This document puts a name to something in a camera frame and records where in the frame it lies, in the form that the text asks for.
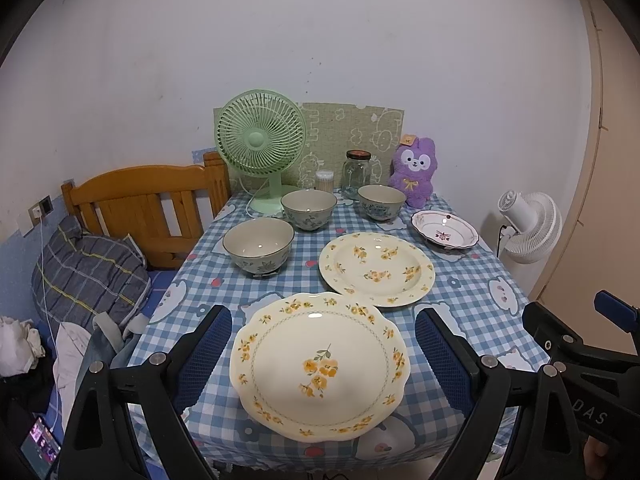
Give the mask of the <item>grey plaid pillow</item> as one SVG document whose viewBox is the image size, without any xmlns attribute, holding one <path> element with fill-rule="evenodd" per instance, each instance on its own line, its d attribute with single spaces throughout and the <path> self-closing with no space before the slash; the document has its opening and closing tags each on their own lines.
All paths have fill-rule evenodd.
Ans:
<svg viewBox="0 0 640 480">
<path fill-rule="evenodd" d="M 106 313 L 122 327 L 149 292 L 146 259 L 131 236 L 91 234 L 74 216 L 55 228 L 32 271 L 32 298 L 43 322 L 83 328 Z"/>
</svg>

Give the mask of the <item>blue-flower bowl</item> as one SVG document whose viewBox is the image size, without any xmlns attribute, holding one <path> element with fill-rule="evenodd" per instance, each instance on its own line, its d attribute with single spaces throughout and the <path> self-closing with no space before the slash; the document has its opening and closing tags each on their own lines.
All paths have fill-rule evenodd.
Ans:
<svg viewBox="0 0 640 480">
<path fill-rule="evenodd" d="M 302 231 L 315 231 L 329 223 L 337 198 L 329 192 L 298 190 L 281 198 L 285 219 Z"/>
<path fill-rule="evenodd" d="M 251 276 L 280 270 L 291 253 L 295 231 L 276 218 L 257 218 L 234 226 L 222 239 L 232 262 Z"/>
<path fill-rule="evenodd" d="M 378 222 L 395 220 L 406 199 L 403 192 L 386 185 L 368 184 L 358 188 L 360 209 Z"/>
</svg>

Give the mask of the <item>beige door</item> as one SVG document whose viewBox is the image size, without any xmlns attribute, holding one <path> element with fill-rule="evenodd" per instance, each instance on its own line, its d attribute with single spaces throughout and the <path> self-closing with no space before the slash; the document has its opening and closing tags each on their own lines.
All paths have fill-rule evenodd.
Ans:
<svg viewBox="0 0 640 480">
<path fill-rule="evenodd" d="M 528 296 L 587 344 L 631 353 L 631 336 L 593 300 L 606 290 L 639 303 L 639 53 L 603 0 L 579 2 L 591 67 L 587 143 L 559 243 Z"/>
</svg>

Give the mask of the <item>small red-rimmed white plate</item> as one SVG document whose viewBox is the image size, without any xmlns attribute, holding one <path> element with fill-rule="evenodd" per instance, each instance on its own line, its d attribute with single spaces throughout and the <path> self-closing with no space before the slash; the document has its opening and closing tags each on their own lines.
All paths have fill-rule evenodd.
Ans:
<svg viewBox="0 0 640 480">
<path fill-rule="evenodd" d="M 480 240 L 471 223 L 446 211 L 417 211 L 411 217 L 411 224 L 424 240 L 445 249 L 469 249 Z"/>
</svg>

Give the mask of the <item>large scalloped yellow-flower plate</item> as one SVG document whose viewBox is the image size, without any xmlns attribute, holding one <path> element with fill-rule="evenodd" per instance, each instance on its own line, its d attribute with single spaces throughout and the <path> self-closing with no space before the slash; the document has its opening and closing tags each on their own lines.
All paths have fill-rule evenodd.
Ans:
<svg viewBox="0 0 640 480">
<path fill-rule="evenodd" d="M 256 422 L 291 440 L 361 437 L 404 397 L 409 353 L 373 304 L 301 292 L 256 311 L 232 344 L 229 377 Z"/>
</svg>

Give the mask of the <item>smartphone with lit screen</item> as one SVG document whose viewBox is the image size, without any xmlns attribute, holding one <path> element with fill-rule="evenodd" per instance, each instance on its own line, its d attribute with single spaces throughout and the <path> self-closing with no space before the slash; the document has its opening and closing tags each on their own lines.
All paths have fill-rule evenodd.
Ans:
<svg viewBox="0 0 640 480">
<path fill-rule="evenodd" d="M 21 445 L 21 451 L 38 479 L 51 479 L 62 451 L 63 434 L 59 424 L 50 427 L 37 416 Z"/>
</svg>

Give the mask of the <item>blue checkered tablecloth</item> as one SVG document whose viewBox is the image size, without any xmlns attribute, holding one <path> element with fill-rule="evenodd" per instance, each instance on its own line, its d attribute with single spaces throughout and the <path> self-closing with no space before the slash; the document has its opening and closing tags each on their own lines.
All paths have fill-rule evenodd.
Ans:
<svg viewBox="0 0 640 480">
<path fill-rule="evenodd" d="M 216 304 L 227 307 L 234 326 L 241 327 L 274 300 L 296 292 L 321 292 L 326 285 L 318 258 L 324 245 L 343 234 L 376 229 L 356 203 L 340 200 L 323 229 L 296 234 L 292 254 L 278 273 L 252 278 L 232 263 L 222 247 L 228 229 L 247 219 L 247 201 L 244 193 L 233 195 L 208 226 L 172 281 L 181 290 L 175 310 L 146 328 L 134 348 L 132 364 L 170 349 Z M 436 278 L 421 301 L 422 308 L 435 309 L 478 354 L 491 354 L 519 370 L 536 370 L 546 362 L 546 355 L 522 325 L 524 292 L 487 245 L 478 244 L 467 252 L 433 249 L 428 258 Z M 417 314 L 413 306 L 386 313 L 405 339 L 411 373 L 393 414 L 363 437 L 308 444 L 285 439 L 258 424 L 242 408 L 229 379 L 229 361 L 221 358 L 198 403 L 186 411 L 186 426 L 201 453 L 226 464 L 293 471 L 382 469 L 442 452 L 454 440 L 463 417 L 448 404 L 416 343 Z"/>
</svg>

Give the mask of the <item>blue bed sheet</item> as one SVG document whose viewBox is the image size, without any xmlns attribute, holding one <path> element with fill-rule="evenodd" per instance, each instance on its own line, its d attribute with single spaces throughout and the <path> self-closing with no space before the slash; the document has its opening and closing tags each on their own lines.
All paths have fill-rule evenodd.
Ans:
<svg viewBox="0 0 640 480">
<path fill-rule="evenodd" d="M 180 288 L 172 284 L 176 274 L 176 270 L 150 271 L 134 316 L 143 315 L 155 323 L 170 315 L 181 298 Z"/>
</svg>

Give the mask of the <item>purple plush bunny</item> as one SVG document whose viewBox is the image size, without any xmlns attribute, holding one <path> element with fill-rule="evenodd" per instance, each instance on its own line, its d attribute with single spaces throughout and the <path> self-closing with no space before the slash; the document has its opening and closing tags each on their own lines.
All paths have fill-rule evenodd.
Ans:
<svg viewBox="0 0 640 480">
<path fill-rule="evenodd" d="M 409 207 L 422 209 L 432 196 L 436 169 L 434 141 L 404 134 L 392 159 L 388 185 L 405 194 Z"/>
</svg>

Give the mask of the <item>round yellow-flower deep plate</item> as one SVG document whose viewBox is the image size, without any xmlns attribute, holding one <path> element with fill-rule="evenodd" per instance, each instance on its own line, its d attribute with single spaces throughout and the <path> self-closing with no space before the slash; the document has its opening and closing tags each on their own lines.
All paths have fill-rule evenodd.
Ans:
<svg viewBox="0 0 640 480">
<path fill-rule="evenodd" d="M 319 256 L 320 273 L 334 292 L 379 308 L 399 308 L 421 300 L 435 285 L 431 259 L 406 240 L 357 232 L 331 240 Z"/>
</svg>

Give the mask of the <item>toothpick container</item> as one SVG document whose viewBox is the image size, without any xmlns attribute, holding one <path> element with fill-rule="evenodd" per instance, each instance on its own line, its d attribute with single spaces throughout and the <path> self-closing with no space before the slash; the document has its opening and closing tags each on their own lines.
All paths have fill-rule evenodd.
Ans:
<svg viewBox="0 0 640 480">
<path fill-rule="evenodd" d="M 314 175 L 314 188 L 318 191 L 332 193 L 334 190 L 334 172 L 318 170 Z"/>
</svg>

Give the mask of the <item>green desk fan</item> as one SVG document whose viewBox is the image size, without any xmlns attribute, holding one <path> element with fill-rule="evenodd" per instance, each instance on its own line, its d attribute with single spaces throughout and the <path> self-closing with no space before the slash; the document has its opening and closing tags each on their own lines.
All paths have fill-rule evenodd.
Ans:
<svg viewBox="0 0 640 480">
<path fill-rule="evenodd" d="M 282 174 L 302 154 L 307 125 L 300 107 L 271 90 L 248 90 L 218 110 L 214 140 L 218 154 L 238 174 L 263 178 L 248 206 L 263 216 L 282 214 L 281 198 L 292 188 Z"/>
</svg>

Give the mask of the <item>white crumpled clothing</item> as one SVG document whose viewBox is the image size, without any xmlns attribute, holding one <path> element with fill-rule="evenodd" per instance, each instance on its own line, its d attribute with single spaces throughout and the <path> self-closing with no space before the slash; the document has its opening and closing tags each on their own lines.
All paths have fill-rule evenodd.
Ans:
<svg viewBox="0 0 640 480">
<path fill-rule="evenodd" d="M 26 374 L 46 356 L 40 333 L 32 320 L 2 316 L 0 320 L 0 376 Z"/>
</svg>

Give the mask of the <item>green patterned wall mat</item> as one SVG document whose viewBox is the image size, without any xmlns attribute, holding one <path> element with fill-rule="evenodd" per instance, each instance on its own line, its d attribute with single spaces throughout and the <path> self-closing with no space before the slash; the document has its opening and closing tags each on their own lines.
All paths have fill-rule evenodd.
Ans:
<svg viewBox="0 0 640 480">
<path fill-rule="evenodd" d="M 301 108 L 306 120 L 306 143 L 302 154 L 282 174 L 282 183 L 294 190 L 312 188 L 318 170 L 329 169 L 338 180 L 349 150 L 363 150 L 371 157 L 373 181 L 380 183 L 390 174 L 390 160 L 398 147 L 404 113 L 401 110 L 355 105 L 316 104 Z M 244 174 L 231 169 L 231 179 L 241 182 Z"/>
</svg>

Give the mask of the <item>glass jar with lid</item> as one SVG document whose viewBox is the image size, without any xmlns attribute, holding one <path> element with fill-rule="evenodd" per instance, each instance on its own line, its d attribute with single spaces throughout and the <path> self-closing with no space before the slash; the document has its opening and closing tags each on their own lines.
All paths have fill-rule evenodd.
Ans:
<svg viewBox="0 0 640 480">
<path fill-rule="evenodd" d="M 372 155 L 363 150 L 349 150 L 343 165 L 341 190 L 350 200 L 358 198 L 358 190 L 370 184 Z"/>
</svg>

